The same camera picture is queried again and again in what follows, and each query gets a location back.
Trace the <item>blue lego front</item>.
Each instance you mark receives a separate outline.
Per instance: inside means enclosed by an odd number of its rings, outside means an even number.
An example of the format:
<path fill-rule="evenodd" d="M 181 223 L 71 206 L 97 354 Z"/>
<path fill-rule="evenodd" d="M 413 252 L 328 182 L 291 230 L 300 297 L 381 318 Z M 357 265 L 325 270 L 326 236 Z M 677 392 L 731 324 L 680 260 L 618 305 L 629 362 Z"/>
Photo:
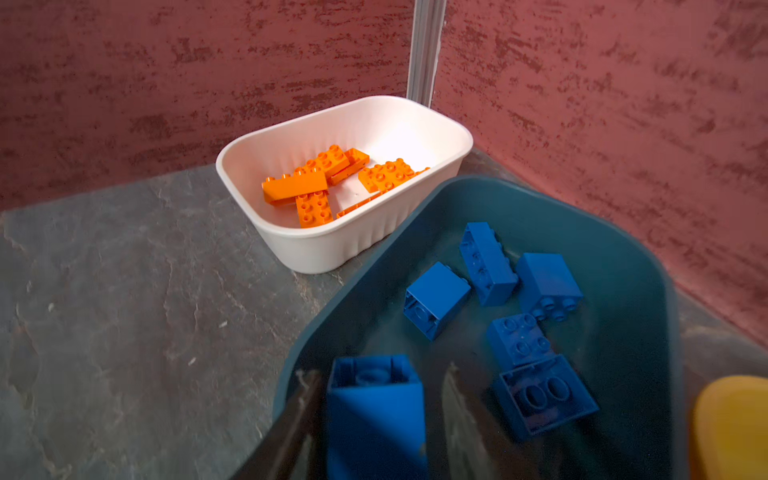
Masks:
<path fill-rule="evenodd" d="M 405 355 L 339 357 L 326 393 L 329 479 L 426 479 L 421 380 Z"/>

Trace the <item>orange lego brick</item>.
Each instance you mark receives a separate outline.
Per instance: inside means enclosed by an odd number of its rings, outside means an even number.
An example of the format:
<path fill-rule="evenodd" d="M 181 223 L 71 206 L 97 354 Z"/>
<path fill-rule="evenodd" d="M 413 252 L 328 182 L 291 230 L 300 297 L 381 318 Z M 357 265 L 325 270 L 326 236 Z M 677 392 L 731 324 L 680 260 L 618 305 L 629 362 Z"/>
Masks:
<path fill-rule="evenodd" d="M 402 158 L 364 167 L 358 173 L 358 180 L 369 193 L 387 192 L 418 175 Z"/>
<path fill-rule="evenodd" d="M 262 184 L 264 200 L 270 205 L 282 205 L 300 195 L 312 194 L 328 188 L 325 174 L 317 172 L 285 175 L 276 179 L 268 177 Z"/>
<path fill-rule="evenodd" d="M 349 161 L 348 165 L 339 172 L 331 175 L 328 179 L 329 186 L 339 185 L 347 178 L 360 172 L 370 162 L 370 156 L 356 148 L 351 148 L 345 152 Z"/>

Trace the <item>orange lego top brick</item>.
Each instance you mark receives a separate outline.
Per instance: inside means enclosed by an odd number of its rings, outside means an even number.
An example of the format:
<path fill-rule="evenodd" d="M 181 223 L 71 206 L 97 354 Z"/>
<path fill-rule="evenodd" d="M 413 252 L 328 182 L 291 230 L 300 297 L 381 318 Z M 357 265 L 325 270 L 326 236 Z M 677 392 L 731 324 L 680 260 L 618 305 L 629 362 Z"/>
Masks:
<path fill-rule="evenodd" d="M 402 158 L 364 167 L 358 173 L 358 180 L 369 193 L 387 192 L 418 175 Z"/>

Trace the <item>orange lego long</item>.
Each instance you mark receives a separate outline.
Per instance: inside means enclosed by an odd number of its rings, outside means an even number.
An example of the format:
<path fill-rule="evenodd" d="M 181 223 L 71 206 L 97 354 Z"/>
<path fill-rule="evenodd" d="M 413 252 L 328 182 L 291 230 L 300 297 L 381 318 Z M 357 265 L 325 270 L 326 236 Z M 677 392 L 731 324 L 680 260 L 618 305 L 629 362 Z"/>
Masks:
<path fill-rule="evenodd" d="M 346 169 L 351 164 L 350 158 L 339 145 L 331 145 L 327 151 L 319 153 L 314 159 L 308 160 L 303 166 L 297 167 L 296 172 L 322 172 L 327 179 Z"/>

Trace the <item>blue lego brick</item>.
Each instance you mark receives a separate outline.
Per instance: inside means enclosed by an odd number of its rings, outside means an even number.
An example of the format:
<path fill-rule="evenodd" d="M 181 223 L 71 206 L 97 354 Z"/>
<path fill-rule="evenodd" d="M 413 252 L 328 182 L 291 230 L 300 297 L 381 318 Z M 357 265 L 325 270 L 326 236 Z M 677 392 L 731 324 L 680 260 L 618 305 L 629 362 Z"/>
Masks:
<path fill-rule="evenodd" d="M 519 306 L 537 321 L 561 322 L 584 298 L 562 255 L 523 253 L 516 265 Z"/>

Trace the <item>blue lego long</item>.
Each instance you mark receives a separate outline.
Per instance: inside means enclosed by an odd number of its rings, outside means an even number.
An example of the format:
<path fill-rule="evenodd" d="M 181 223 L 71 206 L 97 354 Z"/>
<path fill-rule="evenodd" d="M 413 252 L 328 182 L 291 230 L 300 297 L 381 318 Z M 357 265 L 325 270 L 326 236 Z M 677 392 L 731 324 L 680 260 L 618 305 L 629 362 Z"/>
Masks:
<path fill-rule="evenodd" d="M 482 306 L 501 306 L 518 285 L 511 260 L 487 222 L 466 225 L 459 245 L 461 256 Z"/>

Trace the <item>orange lego brick studs up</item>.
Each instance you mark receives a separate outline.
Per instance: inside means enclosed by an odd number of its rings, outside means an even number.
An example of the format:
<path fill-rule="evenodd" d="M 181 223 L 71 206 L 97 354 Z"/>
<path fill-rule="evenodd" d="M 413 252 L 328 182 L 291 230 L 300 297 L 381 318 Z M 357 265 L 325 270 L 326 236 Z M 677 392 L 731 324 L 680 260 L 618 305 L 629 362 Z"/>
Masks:
<path fill-rule="evenodd" d="M 295 203 L 301 228 L 313 228 L 333 221 L 327 190 L 298 195 Z"/>

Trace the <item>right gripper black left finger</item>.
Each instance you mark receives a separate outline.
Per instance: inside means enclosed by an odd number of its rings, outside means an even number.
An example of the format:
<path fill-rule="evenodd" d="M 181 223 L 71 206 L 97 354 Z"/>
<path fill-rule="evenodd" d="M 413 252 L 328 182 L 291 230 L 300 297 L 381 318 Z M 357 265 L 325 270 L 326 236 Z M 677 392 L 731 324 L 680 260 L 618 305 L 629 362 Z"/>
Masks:
<path fill-rule="evenodd" d="M 326 379 L 296 372 L 298 387 L 282 413 L 231 479 L 325 479 L 321 454 Z"/>

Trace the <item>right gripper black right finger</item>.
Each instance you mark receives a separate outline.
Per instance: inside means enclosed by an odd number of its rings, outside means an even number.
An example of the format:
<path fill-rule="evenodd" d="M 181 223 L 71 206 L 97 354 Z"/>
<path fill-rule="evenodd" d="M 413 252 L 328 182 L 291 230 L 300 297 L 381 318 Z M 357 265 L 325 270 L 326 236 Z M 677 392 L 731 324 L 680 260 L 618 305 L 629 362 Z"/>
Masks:
<path fill-rule="evenodd" d="M 562 479 L 564 456 L 510 441 L 470 392 L 451 363 L 444 375 L 442 410 L 447 458 L 453 479 Z"/>

